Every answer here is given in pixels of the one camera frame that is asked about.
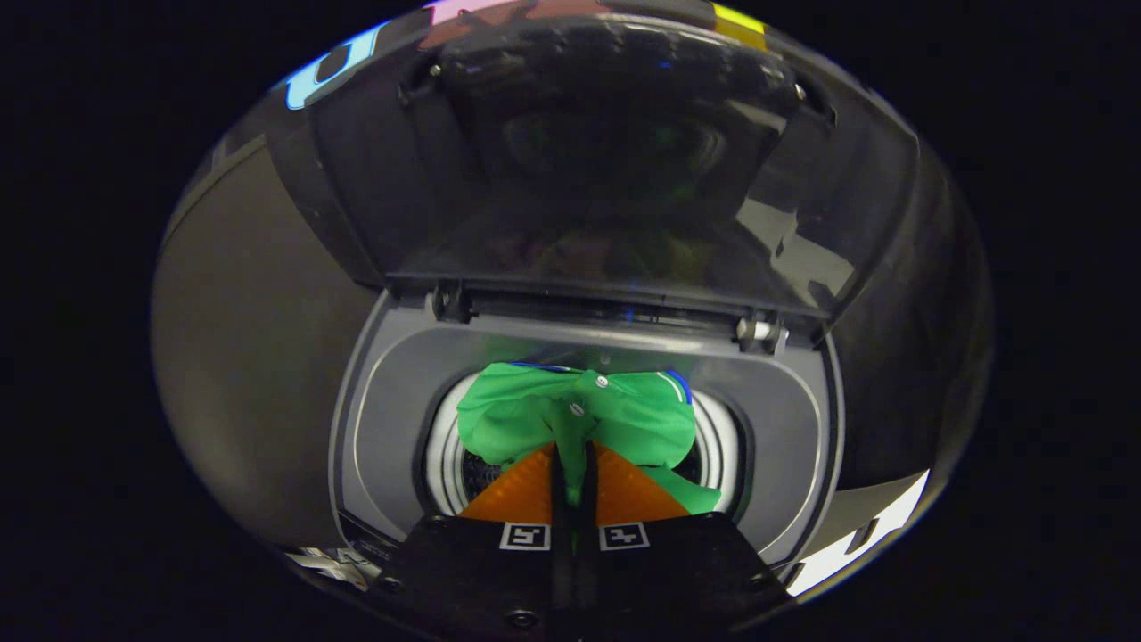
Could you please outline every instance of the fisheye lens view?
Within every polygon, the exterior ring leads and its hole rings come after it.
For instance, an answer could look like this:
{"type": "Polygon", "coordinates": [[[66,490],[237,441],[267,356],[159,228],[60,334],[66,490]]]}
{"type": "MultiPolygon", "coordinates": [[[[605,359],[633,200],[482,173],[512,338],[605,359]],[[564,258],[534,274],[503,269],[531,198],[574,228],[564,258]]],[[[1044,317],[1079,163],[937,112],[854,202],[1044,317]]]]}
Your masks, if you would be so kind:
{"type": "Polygon", "coordinates": [[[955,483],[995,346],[970,203],[752,13],[442,0],[205,153],[154,377],[298,584],[432,640],[756,634],[955,483]]]}

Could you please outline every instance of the orange gripper pad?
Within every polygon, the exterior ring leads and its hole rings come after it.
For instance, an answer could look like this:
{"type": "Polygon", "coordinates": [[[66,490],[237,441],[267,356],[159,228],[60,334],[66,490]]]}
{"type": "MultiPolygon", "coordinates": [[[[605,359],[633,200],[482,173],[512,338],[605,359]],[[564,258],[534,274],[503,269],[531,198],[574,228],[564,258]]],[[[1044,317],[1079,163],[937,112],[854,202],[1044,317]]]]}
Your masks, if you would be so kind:
{"type": "MultiPolygon", "coordinates": [[[[638,466],[594,445],[598,454],[596,525],[652,522],[689,513],[638,466]]],[[[551,523],[551,455],[553,445],[532,453],[480,493],[461,518],[488,522],[551,523]]]]}
{"type": "Polygon", "coordinates": [[[597,526],[653,522],[689,515],[685,506],[625,457],[598,444],[594,445],[594,450],[598,453],[597,526]]]}
{"type": "Polygon", "coordinates": [[[551,523],[551,454],[555,445],[523,458],[503,472],[460,513],[469,520],[551,523]]]}

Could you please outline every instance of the blue trim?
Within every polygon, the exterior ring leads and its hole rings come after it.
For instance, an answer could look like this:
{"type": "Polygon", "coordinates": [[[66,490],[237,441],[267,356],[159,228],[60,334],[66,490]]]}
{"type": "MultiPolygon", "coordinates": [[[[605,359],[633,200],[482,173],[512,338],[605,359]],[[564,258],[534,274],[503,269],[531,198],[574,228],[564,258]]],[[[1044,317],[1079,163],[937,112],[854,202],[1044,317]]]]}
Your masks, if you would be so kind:
{"type": "Polygon", "coordinates": [[[681,375],[674,373],[673,371],[666,371],[665,374],[669,375],[669,376],[671,376],[671,377],[673,377],[674,380],[678,380],[678,383],[681,384],[681,389],[686,391],[686,404],[693,406],[694,405],[694,393],[691,393],[689,391],[689,384],[686,383],[685,377],[682,377],[681,375]]]}
{"type": "Polygon", "coordinates": [[[527,368],[539,368],[540,371],[548,371],[550,373],[569,373],[570,372],[570,369],[567,368],[566,366],[540,366],[537,364],[527,364],[526,361],[512,361],[511,366],[526,366],[527,368]]]}

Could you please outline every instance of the green cloth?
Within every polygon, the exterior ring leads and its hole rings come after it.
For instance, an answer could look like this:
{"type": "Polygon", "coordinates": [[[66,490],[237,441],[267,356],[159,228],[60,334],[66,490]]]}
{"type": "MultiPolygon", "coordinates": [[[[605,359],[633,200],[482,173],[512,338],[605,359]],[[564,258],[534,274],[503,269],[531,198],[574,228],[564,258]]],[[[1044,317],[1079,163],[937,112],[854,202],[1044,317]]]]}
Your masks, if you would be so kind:
{"type": "Polygon", "coordinates": [[[601,376],[593,371],[493,364],[456,407],[463,447],[504,469],[555,441],[567,502],[577,506],[586,441],[640,466],[690,514],[707,513],[721,491],[671,469],[694,445],[696,424],[686,384],[665,373],[601,376]]]}

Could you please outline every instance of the black background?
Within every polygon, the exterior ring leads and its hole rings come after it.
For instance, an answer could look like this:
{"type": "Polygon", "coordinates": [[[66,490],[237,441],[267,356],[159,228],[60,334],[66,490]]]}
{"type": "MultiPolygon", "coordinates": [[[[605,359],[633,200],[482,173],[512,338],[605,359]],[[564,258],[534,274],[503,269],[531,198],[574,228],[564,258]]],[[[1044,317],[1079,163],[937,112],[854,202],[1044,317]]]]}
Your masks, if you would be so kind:
{"type": "MultiPolygon", "coordinates": [[[[159,237],[201,154],[288,72],[408,7],[14,16],[3,639],[403,639],[296,579],[189,473],[154,392],[146,317],[159,237]]],[[[930,140],[977,214],[998,303],[992,392],[944,497],[880,560],[761,634],[1130,637],[1136,554],[1118,480],[1141,426],[1111,403],[1130,401],[1135,380],[1138,208],[1124,196],[1141,15],[1109,2],[744,8],[930,140]]]]}

